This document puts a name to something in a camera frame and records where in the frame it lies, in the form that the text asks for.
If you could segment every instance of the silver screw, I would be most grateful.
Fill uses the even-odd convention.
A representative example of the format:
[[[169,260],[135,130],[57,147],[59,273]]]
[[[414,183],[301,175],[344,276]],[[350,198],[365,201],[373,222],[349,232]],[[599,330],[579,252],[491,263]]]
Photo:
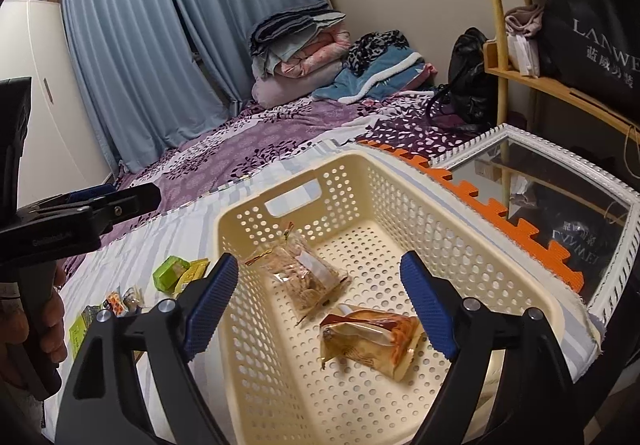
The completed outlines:
[[[527,310],[527,314],[532,320],[542,320],[542,318],[545,316],[538,308],[529,308]]]
[[[173,311],[175,308],[175,300],[173,299],[164,299],[161,303],[158,304],[158,309],[162,313],[169,313]]]
[[[98,314],[95,316],[95,319],[98,322],[107,322],[111,318],[111,312],[109,310],[98,311]]]
[[[467,311],[478,311],[482,305],[480,301],[474,297],[467,297],[462,301],[462,305]]]

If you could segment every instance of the white wardrobe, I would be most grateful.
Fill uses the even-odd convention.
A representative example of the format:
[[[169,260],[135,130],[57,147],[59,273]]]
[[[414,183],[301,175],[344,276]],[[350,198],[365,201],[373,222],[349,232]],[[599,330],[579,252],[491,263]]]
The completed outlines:
[[[18,206],[104,183],[111,170],[84,110],[58,3],[2,3],[0,80],[18,76],[31,77]]]

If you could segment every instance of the brown snack package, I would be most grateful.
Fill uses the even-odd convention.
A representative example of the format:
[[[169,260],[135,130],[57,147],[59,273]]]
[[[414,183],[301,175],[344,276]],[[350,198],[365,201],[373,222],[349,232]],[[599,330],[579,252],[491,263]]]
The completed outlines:
[[[343,355],[400,381],[423,333],[418,317],[340,304],[320,323],[322,368]]]
[[[292,223],[269,250],[252,256],[245,264],[256,266],[284,285],[298,322],[348,278],[346,273],[318,257],[306,239],[293,231]]]

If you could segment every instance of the white fleece trim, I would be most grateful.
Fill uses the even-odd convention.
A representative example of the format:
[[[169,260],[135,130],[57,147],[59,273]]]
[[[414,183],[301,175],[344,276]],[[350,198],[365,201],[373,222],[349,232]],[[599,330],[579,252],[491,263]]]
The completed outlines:
[[[382,82],[387,78],[391,78],[394,75],[398,75],[398,73],[402,73],[404,70],[409,69],[422,58],[422,55],[420,55],[420,53],[418,52],[411,53],[411,55],[409,55],[402,62],[398,62],[395,66],[391,66],[390,68],[387,68],[386,70],[369,77],[369,80],[364,83],[358,94],[354,96],[343,96],[342,98],[338,98],[338,102],[340,102],[341,104],[353,104],[353,102],[357,102],[361,98],[367,96],[367,93],[377,83]]]

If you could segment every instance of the black backpack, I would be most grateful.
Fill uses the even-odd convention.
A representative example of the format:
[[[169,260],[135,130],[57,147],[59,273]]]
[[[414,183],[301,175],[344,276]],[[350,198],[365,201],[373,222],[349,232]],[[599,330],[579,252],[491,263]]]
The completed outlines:
[[[495,127],[498,115],[498,77],[484,72],[482,46],[487,38],[477,28],[469,28],[458,37],[449,63],[449,84],[441,86],[427,104],[432,125],[444,130],[481,133]],[[437,100],[450,103],[456,115],[467,125],[447,128],[431,118]]]

